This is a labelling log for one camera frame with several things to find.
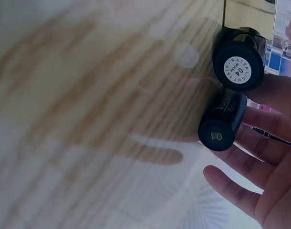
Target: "finger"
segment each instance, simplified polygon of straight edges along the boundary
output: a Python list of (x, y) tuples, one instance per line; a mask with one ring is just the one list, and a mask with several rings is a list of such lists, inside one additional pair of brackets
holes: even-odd
[(224, 152), (213, 152), (213, 154), (262, 189), (275, 169), (275, 166), (258, 160), (235, 145)]
[(236, 142), (255, 157), (278, 166), (291, 151), (291, 146), (265, 137), (248, 126), (241, 125)]
[(262, 83), (247, 96), (259, 103), (266, 104), (291, 119), (291, 78), (266, 74)]
[(245, 125), (259, 128), (284, 141), (291, 142), (291, 124), (281, 114), (247, 107), (243, 121)]
[(258, 193), (248, 191), (231, 179), (229, 179), (220, 169), (208, 166), (204, 169), (204, 176), (207, 182), (222, 197), (237, 206), (251, 217), (255, 217), (255, 208), (260, 198)]

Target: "product label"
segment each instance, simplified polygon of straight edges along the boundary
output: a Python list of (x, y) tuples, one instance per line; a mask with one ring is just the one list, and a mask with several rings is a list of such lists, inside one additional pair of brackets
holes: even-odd
[(224, 74), (233, 83), (246, 83), (251, 77), (250, 64), (242, 57), (230, 57), (224, 63)]

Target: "hand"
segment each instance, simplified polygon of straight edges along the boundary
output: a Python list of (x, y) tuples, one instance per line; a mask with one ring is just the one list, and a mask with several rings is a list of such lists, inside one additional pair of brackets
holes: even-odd
[(282, 114), (247, 108), (236, 142), (255, 157), (236, 146), (214, 154), (262, 188), (263, 194), (240, 187), (213, 166), (204, 169), (204, 176), (218, 193), (257, 220), (264, 229), (291, 229), (291, 146), (250, 128), (257, 127), (291, 142), (291, 78), (265, 75), (259, 88), (247, 96)]

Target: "light wood surface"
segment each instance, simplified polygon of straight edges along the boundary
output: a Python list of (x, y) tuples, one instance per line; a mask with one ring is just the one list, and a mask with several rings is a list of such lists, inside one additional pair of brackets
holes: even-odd
[(178, 228), (223, 2), (0, 0), (0, 228)]

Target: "blue object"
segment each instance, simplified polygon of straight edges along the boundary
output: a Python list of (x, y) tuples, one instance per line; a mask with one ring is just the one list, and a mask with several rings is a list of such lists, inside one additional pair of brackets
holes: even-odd
[(285, 58), (281, 59), (280, 75), (287, 75), (287, 68), (290, 62), (291, 62), (290, 60), (287, 60)]
[(269, 67), (279, 71), (280, 62), (281, 62), (281, 55), (277, 54), (275, 52), (272, 52), (271, 55), (270, 55)]

